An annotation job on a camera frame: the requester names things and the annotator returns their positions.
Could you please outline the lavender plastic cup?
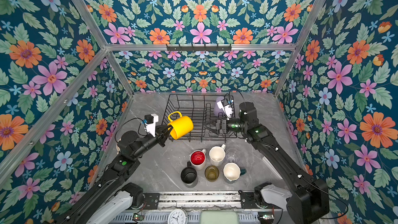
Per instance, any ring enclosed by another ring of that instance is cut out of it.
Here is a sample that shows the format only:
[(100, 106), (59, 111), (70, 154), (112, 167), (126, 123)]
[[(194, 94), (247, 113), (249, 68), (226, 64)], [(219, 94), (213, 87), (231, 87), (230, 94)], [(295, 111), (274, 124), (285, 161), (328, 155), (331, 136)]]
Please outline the lavender plastic cup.
[(214, 115), (216, 117), (223, 117), (226, 115), (224, 109), (224, 96), (219, 96), (216, 99), (216, 103), (214, 105)]

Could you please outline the yellow mug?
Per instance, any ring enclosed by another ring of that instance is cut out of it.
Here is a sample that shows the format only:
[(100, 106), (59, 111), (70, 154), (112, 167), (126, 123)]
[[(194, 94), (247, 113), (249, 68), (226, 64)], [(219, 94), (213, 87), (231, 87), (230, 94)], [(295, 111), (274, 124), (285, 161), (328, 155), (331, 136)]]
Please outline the yellow mug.
[[(172, 115), (178, 115), (178, 118), (172, 119)], [(169, 124), (172, 127), (170, 132), (171, 137), (174, 140), (178, 140), (185, 136), (186, 134), (190, 133), (194, 129), (193, 121), (190, 117), (184, 116), (181, 112), (175, 111), (168, 115)]]

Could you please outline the black mug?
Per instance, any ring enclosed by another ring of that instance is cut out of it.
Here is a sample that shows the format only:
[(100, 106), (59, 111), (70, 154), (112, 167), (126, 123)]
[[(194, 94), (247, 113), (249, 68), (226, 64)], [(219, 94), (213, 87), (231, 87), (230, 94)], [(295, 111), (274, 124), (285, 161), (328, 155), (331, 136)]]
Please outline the black mug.
[(191, 162), (187, 162), (187, 166), (181, 171), (180, 178), (183, 183), (191, 184), (198, 177), (196, 169), (192, 166)]

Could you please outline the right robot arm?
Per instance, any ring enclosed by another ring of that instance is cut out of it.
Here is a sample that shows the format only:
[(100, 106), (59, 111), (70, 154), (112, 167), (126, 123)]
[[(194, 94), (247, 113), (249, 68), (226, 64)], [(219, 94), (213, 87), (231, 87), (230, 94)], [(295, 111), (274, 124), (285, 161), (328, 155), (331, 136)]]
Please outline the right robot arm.
[(218, 105), (224, 113), (215, 118), (204, 113), (203, 127), (217, 135), (241, 133), (247, 143), (264, 155), (288, 186), (285, 190), (272, 183), (260, 185), (257, 196), (265, 205), (281, 208), (295, 224), (312, 224), (329, 213), (326, 182), (314, 179), (294, 162), (273, 133), (259, 122), (257, 109), (252, 102), (241, 103), (236, 118), (232, 116), (229, 106), (223, 106), (221, 102)]

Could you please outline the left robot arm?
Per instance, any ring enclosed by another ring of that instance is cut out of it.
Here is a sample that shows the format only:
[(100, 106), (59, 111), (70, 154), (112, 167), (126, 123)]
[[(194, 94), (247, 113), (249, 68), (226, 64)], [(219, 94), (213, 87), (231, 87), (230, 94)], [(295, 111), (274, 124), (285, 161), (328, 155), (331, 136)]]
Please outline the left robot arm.
[(127, 131), (118, 142), (119, 154), (108, 165), (102, 177), (72, 207), (54, 220), (55, 224), (85, 224), (100, 206), (140, 165), (139, 158), (155, 145), (164, 147), (173, 127), (160, 125), (155, 127), (155, 134), (140, 137), (136, 131)]

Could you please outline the cream white mug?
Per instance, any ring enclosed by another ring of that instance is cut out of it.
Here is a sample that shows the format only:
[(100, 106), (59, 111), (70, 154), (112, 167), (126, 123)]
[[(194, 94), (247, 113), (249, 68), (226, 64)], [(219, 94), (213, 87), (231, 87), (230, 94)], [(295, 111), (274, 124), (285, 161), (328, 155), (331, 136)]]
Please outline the cream white mug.
[(220, 166), (223, 163), (223, 160), (226, 156), (225, 152), (226, 145), (222, 144), (221, 146), (214, 146), (209, 151), (210, 162), (213, 166)]

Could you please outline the red interior white mug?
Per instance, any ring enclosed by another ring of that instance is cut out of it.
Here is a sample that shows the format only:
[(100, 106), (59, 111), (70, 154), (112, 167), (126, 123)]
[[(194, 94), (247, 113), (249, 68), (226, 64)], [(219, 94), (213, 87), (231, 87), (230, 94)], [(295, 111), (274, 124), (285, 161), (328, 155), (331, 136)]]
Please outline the red interior white mug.
[(202, 170), (206, 166), (206, 149), (196, 150), (190, 155), (190, 163), (196, 170)]

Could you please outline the clear glass cup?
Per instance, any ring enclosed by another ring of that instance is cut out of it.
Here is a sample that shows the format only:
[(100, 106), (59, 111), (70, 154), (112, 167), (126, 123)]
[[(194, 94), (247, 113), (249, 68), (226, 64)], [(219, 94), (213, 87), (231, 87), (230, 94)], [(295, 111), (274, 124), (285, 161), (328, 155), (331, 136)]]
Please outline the clear glass cup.
[(226, 161), (227, 163), (238, 163), (240, 159), (240, 151), (235, 148), (229, 148), (226, 150)]

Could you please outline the olive green glass cup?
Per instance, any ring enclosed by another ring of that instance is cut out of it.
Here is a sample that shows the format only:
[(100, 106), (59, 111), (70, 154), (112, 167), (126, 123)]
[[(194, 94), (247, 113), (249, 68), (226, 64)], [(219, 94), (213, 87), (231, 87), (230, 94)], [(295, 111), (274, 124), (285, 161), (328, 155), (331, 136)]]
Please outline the olive green glass cup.
[(215, 166), (209, 166), (205, 169), (205, 178), (210, 182), (215, 182), (219, 177), (219, 170)]

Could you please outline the white analog clock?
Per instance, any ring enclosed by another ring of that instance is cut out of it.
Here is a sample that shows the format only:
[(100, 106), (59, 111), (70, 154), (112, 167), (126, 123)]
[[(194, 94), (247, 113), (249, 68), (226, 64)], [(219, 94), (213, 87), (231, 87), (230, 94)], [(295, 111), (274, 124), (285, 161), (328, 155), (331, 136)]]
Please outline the white analog clock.
[(182, 208), (172, 210), (167, 218), (167, 224), (187, 224), (188, 221), (189, 215)]

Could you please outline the pale green sponge pad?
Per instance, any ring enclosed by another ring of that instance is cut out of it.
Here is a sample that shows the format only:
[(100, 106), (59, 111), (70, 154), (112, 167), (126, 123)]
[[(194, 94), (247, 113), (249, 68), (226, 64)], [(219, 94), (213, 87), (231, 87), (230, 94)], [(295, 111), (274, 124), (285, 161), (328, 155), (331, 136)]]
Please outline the pale green sponge pad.
[(200, 224), (239, 224), (239, 218), (234, 211), (203, 211)]

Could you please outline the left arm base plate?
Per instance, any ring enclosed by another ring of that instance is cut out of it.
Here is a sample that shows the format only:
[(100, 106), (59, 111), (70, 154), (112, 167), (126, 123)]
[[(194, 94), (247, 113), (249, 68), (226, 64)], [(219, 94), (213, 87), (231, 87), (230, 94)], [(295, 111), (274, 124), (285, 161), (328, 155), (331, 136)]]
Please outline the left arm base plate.
[(134, 200), (133, 203), (127, 208), (127, 210), (156, 210), (158, 209), (159, 203), (159, 193), (143, 193), (142, 196), (138, 197), (138, 201)]

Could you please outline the wall hook rail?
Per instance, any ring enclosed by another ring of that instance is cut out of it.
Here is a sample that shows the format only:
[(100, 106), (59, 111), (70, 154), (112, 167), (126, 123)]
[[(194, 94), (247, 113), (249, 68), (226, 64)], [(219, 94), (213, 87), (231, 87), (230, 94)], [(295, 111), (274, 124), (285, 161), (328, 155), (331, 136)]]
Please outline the wall hook rail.
[(231, 51), (232, 45), (220, 45), (220, 44), (203, 44), (203, 45), (166, 45), (167, 51), (186, 51), (186, 52), (196, 52), (196, 51), (208, 51), (208, 52), (218, 52), (218, 51)]

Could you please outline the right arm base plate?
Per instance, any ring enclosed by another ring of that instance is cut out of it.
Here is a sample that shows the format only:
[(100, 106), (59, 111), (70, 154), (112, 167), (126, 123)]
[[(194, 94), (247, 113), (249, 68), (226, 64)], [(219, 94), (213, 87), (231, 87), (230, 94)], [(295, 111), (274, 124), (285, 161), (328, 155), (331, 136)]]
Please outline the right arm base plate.
[(266, 203), (261, 194), (257, 191), (242, 191), (239, 190), (240, 204), (243, 209), (280, 209), (273, 204)]

